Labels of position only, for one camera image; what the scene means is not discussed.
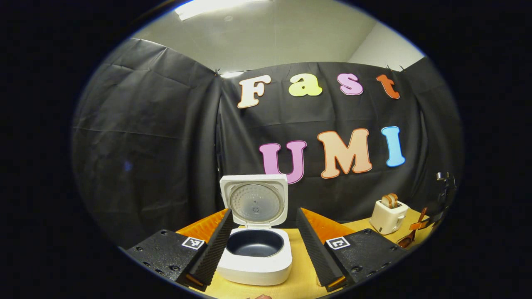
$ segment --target yellow letter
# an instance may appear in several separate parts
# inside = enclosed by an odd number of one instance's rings
[[[321,94],[321,87],[318,86],[318,79],[313,74],[297,74],[290,78],[293,83],[288,88],[288,92],[293,96],[317,96]]]

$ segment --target table surface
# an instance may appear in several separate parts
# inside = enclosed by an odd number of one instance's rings
[[[399,230],[385,235],[390,241],[397,243],[399,239],[408,235],[411,231],[409,227],[411,224],[418,222],[420,213],[409,209],[406,213],[403,225]],[[353,221],[343,224],[355,231],[375,228],[370,224],[369,218]],[[425,229],[417,230],[415,232],[415,241],[411,244],[407,250],[411,250],[420,243],[422,243],[432,231],[432,225]],[[305,249],[305,244],[301,238],[301,234],[298,229],[283,229],[288,233],[290,238],[290,246],[292,248],[292,269],[288,279],[279,285],[275,286],[251,286],[234,283],[221,277],[218,272],[214,273],[211,285],[205,292],[197,291],[190,288],[193,292],[202,293],[208,296],[212,296],[219,299],[255,299],[256,297],[265,294],[273,299],[281,298],[293,298],[293,299],[307,299],[317,298],[331,294],[327,293],[324,287],[318,285],[318,280],[314,266],[310,260],[309,254]]]

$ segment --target orange foam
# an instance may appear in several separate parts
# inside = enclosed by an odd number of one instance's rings
[[[220,212],[198,220],[189,226],[183,227],[176,232],[180,235],[205,240],[205,242],[209,243],[212,234],[228,210],[229,209],[221,210]]]
[[[314,229],[320,238],[322,244],[325,244],[326,240],[350,235],[356,232],[351,228],[345,227],[334,220],[323,217],[320,214],[314,213],[304,208],[301,208],[301,210],[312,226],[312,229]]]

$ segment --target black curtain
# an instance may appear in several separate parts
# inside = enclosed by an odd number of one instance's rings
[[[117,245],[129,248],[220,208],[220,82],[196,61],[139,39],[92,76],[73,121],[74,172],[87,209]]]
[[[289,80],[313,74],[322,92],[295,97]],[[346,95],[337,76],[363,86]],[[269,75],[259,104],[239,109],[244,79]],[[399,99],[376,78],[394,82]],[[381,130],[397,126],[406,162],[388,167]],[[369,131],[372,169],[323,179],[317,135],[335,131],[348,145],[354,129]],[[335,62],[285,64],[223,79],[172,49],[131,39],[94,73],[73,122],[73,165],[86,206],[109,237],[129,248],[162,229],[179,229],[223,209],[223,175],[264,173],[259,147],[281,146],[279,170],[292,172],[286,144],[307,143],[304,176],[289,185],[288,218],[304,207],[345,222],[371,216],[375,201],[395,193],[428,214],[439,212],[436,173],[462,171],[461,122],[437,70],[422,59],[402,72]]]
[[[317,77],[323,89],[318,96],[292,96],[289,80],[300,73]],[[346,95],[337,76],[352,73],[363,86],[360,95]],[[269,75],[271,83],[259,104],[239,109],[244,79]],[[377,77],[385,74],[394,82],[399,99],[385,92]],[[289,185],[288,218],[280,227],[294,227],[298,207],[316,211],[331,219],[347,222],[368,218],[375,201],[395,193],[400,201],[428,214],[439,210],[436,173],[460,172],[461,128],[453,99],[437,71],[423,59],[403,72],[354,63],[294,63],[247,71],[224,81],[218,111],[217,154],[221,174],[264,173],[259,147],[267,143],[281,146],[279,170],[292,172],[288,142],[303,140],[304,176]],[[381,134],[384,127],[397,126],[406,161],[388,167],[388,145]],[[366,128],[372,169],[368,172],[340,173],[323,179],[325,153],[317,135],[335,131],[348,145],[354,129]]]

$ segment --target wall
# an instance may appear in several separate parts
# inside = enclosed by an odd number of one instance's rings
[[[401,71],[425,56],[408,40],[377,22],[364,42],[348,60],[352,63],[362,63]]]

